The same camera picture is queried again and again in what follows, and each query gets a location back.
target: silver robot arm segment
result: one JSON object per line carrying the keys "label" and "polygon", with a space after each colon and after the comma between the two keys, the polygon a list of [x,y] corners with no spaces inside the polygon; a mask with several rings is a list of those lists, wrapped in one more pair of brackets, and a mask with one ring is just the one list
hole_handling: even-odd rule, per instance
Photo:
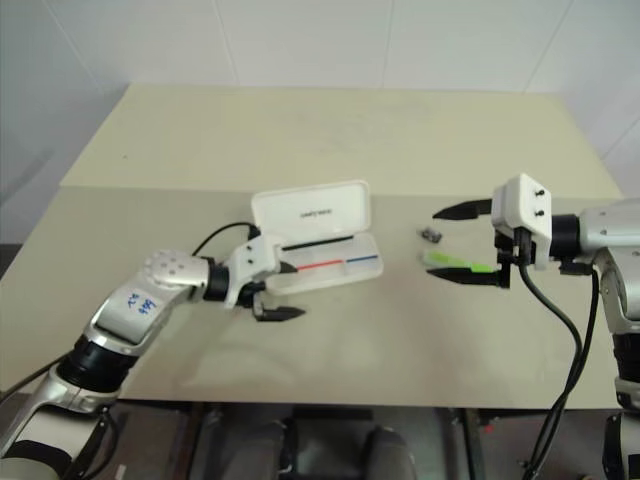
{"label": "silver robot arm segment", "polygon": [[[261,280],[280,269],[277,247],[265,236],[236,248],[225,263],[155,252],[98,308],[0,436],[0,479],[82,478],[106,429],[103,414],[173,308],[200,300],[254,307]],[[304,313],[282,308],[288,318]]]}
{"label": "silver robot arm segment", "polygon": [[580,246],[594,253],[618,364],[616,398],[625,409],[607,420],[603,466],[609,480],[640,478],[640,199],[580,215]]}

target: small black object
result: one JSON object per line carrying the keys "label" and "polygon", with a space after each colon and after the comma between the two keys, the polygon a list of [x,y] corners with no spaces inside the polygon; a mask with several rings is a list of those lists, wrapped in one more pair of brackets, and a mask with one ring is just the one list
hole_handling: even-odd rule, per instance
{"label": "small black object", "polygon": [[262,235],[262,232],[255,225],[249,225],[249,234],[247,235],[247,240],[253,240],[254,238]]}
{"label": "small black object", "polygon": [[296,245],[289,245],[287,247],[283,247],[282,251],[290,252],[292,250],[299,250],[301,248],[316,247],[318,245],[327,245],[329,243],[344,242],[346,240],[353,240],[353,235],[350,235],[348,237],[330,238],[328,240],[317,240],[315,242],[298,243]]}
{"label": "small black object", "polygon": [[440,243],[440,240],[442,240],[442,233],[431,227],[422,230],[420,236],[431,243]]}
{"label": "small black object", "polygon": [[551,249],[549,255],[556,259],[571,259],[582,253],[580,248],[580,220],[576,215],[551,217]]}
{"label": "small black object", "polygon": [[574,262],[572,260],[563,260],[560,263],[559,270],[562,275],[591,275],[593,267],[586,263]]}
{"label": "small black object", "polygon": [[243,308],[253,308],[256,299],[256,294],[263,292],[267,289],[267,285],[264,282],[250,282],[240,289],[238,295],[238,301],[236,305]]}
{"label": "small black object", "polygon": [[501,288],[509,288],[510,268],[506,267],[494,272],[474,272],[466,267],[433,268],[427,273],[462,285],[487,285]]}
{"label": "small black object", "polygon": [[468,202],[458,203],[451,207],[443,208],[433,215],[433,218],[441,218],[443,220],[472,220],[480,215],[488,215],[491,213],[491,199],[470,200]]}
{"label": "small black object", "polygon": [[229,268],[211,257],[202,257],[209,262],[209,280],[202,299],[210,302],[223,302],[229,290]]}
{"label": "small black object", "polygon": [[305,313],[307,312],[296,307],[278,307],[272,310],[261,308],[260,313],[254,310],[253,316],[259,322],[286,322]]}
{"label": "small black object", "polygon": [[298,273],[298,269],[287,262],[280,262],[280,273]]}

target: floor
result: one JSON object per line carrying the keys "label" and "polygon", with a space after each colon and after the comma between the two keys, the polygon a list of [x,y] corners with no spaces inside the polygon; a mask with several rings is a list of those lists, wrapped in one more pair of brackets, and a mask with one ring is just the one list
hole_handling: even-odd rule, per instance
{"label": "floor", "polygon": [[[0,246],[0,276],[18,246]],[[16,395],[0,410],[0,430],[6,428],[23,395]],[[215,479],[219,465],[251,428],[291,414],[289,405],[231,404],[209,406],[209,413],[194,430],[183,405],[165,406],[119,403],[113,409],[122,438],[110,467],[101,480],[204,480]],[[467,480],[461,425],[447,409],[372,407],[372,421],[307,421],[301,426],[301,471],[328,475],[354,472],[359,445],[376,424],[390,426],[410,445],[420,480]],[[584,474],[604,480],[600,456],[603,426],[611,412],[573,411],[562,424],[541,480],[577,480]],[[519,461],[527,458],[542,417],[532,415],[500,419],[481,427],[481,444],[487,479],[517,479]],[[188,440],[199,440],[197,449]],[[185,461],[191,463],[185,473]]]}

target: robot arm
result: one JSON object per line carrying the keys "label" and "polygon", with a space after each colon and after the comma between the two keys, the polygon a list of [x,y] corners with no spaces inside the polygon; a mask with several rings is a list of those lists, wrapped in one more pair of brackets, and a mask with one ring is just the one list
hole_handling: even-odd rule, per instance
{"label": "robot arm", "polygon": [[590,208],[576,215],[551,215],[551,195],[526,175],[496,189],[492,199],[464,202],[434,218],[466,220],[491,213],[502,268],[493,273],[436,269],[430,273],[463,284],[509,287],[509,268],[517,231],[533,242],[530,263],[545,268],[560,261],[563,274],[584,274],[594,263],[601,274],[601,296],[618,363],[618,403],[625,412],[611,417],[605,434],[603,465],[610,480],[640,478],[640,199]]}
{"label": "robot arm", "polygon": [[258,236],[224,263],[161,250],[98,308],[73,350],[54,365],[0,437],[0,478],[83,478],[129,370],[147,351],[174,307],[219,301],[254,309],[258,320],[287,320],[292,307],[264,310],[257,298],[269,275],[295,272]]}

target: blue line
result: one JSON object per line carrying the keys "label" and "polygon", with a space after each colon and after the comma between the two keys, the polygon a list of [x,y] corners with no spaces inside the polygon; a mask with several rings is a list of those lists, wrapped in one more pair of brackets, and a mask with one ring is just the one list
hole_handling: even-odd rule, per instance
{"label": "blue line", "polygon": [[374,258],[378,258],[378,255],[368,255],[366,257],[356,257],[356,258],[348,258],[346,260],[347,263],[351,262],[361,262],[362,260],[373,260]]}

